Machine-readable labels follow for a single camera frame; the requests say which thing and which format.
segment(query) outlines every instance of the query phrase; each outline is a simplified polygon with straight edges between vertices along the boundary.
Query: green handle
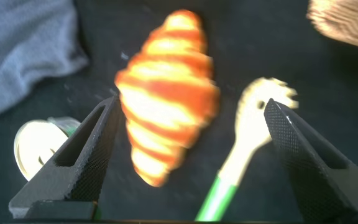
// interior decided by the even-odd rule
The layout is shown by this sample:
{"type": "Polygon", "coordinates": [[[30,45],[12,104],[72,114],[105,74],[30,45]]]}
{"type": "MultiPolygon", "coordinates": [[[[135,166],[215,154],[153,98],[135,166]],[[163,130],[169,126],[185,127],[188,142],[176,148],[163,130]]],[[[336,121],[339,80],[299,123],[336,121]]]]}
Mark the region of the green handle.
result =
{"type": "Polygon", "coordinates": [[[231,199],[233,198],[237,187],[232,185],[218,176],[208,192],[203,206],[197,214],[196,221],[220,221],[231,199]]]}

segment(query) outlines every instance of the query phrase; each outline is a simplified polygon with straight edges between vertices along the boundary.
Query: croissant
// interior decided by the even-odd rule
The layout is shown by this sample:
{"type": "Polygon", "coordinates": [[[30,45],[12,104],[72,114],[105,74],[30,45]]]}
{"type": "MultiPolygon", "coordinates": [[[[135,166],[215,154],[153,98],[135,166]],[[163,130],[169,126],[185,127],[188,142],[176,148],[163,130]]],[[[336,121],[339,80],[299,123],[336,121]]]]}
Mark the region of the croissant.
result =
{"type": "Polygon", "coordinates": [[[170,14],[116,75],[135,171],[161,186],[217,111],[219,89],[200,19],[170,14]]]}

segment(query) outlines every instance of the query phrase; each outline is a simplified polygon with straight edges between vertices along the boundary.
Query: black table surface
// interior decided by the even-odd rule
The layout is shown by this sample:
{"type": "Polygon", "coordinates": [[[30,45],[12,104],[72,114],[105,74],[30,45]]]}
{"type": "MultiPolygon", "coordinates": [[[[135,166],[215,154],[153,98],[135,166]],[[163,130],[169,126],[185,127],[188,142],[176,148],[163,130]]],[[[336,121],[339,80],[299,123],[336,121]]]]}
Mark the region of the black table surface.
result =
{"type": "MultiPolygon", "coordinates": [[[[306,0],[76,1],[89,67],[42,81],[0,115],[0,223],[11,218],[8,201],[26,183],[13,153],[20,126],[50,116],[82,121],[116,91],[114,76],[126,66],[126,56],[138,52],[149,32],[182,8],[203,19],[222,93],[220,112],[161,188],[135,174],[122,123],[99,200],[102,218],[194,219],[234,142],[240,94],[259,77],[275,77],[296,89],[296,112],[358,165],[358,47],[317,33],[305,16],[307,5],[306,0]]],[[[224,220],[301,220],[271,144],[254,156],[224,220]]]]}

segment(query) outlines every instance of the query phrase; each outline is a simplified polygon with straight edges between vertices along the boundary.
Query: cloth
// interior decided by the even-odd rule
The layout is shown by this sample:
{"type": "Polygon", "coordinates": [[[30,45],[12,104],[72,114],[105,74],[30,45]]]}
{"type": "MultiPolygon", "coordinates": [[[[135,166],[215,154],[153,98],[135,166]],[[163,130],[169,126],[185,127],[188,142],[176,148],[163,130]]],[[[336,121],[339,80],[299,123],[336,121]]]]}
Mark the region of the cloth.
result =
{"type": "Polygon", "coordinates": [[[83,68],[71,0],[0,0],[0,113],[45,77],[83,68]]]}

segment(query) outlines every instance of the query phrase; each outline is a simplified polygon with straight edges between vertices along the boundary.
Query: white lid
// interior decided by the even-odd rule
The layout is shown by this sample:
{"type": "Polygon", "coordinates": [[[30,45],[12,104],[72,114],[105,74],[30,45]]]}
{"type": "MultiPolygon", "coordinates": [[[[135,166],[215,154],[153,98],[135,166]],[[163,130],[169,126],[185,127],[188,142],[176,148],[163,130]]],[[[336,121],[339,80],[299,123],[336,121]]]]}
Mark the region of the white lid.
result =
{"type": "Polygon", "coordinates": [[[57,126],[44,120],[24,124],[14,141],[16,163],[29,181],[68,139],[57,126]]]}

